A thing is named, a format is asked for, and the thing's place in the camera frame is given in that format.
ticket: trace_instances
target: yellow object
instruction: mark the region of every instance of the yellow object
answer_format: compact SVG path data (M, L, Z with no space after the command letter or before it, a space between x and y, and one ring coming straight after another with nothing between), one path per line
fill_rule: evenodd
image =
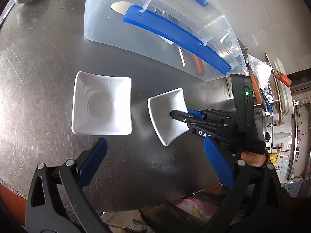
M277 150L276 153L270 153L270 160L273 164L275 164L277 162L277 158L279 157L279 154L281 153L281 151Z
M297 114L298 114L298 116L301 116L301 112L302 112L302 111L301 111L301 107L298 107L298 108L297 108Z

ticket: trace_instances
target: finger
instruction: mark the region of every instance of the finger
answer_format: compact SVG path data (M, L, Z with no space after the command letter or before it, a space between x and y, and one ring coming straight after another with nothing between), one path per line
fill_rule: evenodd
M252 162L253 166L262 166L266 160L266 156L264 154L260 155L253 152L242 152L241 159L246 162Z

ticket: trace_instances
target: plastic storage box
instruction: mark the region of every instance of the plastic storage box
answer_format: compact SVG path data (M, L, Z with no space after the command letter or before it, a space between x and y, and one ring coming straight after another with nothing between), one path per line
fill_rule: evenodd
M111 9L119 1L133 4L125 15ZM248 74L228 20L208 0L86 0L84 34L204 81Z

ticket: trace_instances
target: screw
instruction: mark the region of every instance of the screw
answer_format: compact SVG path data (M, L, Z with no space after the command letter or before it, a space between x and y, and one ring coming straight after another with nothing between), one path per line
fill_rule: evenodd
M41 170L43 167L44 167L44 163L40 163L40 164L38 164L38 166L37 166L38 170Z
M267 167L268 167L270 170L273 170L273 169L274 169L273 164L267 164Z
M242 159L239 159L237 161L237 163L238 163L239 166L245 166L246 165L246 162L244 160L242 160Z
M69 159L66 161L66 166L72 166L74 164L74 160L73 159Z

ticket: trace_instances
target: white ceramic bowl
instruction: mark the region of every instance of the white ceramic bowl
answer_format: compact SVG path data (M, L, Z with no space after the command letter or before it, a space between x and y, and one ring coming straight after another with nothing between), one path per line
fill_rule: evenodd
M188 113L183 89L175 89L148 99L152 125L162 144L168 146L175 138L189 130L187 123L172 119L170 112L175 109Z
M132 79L78 72L71 130L84 135L129 135Z

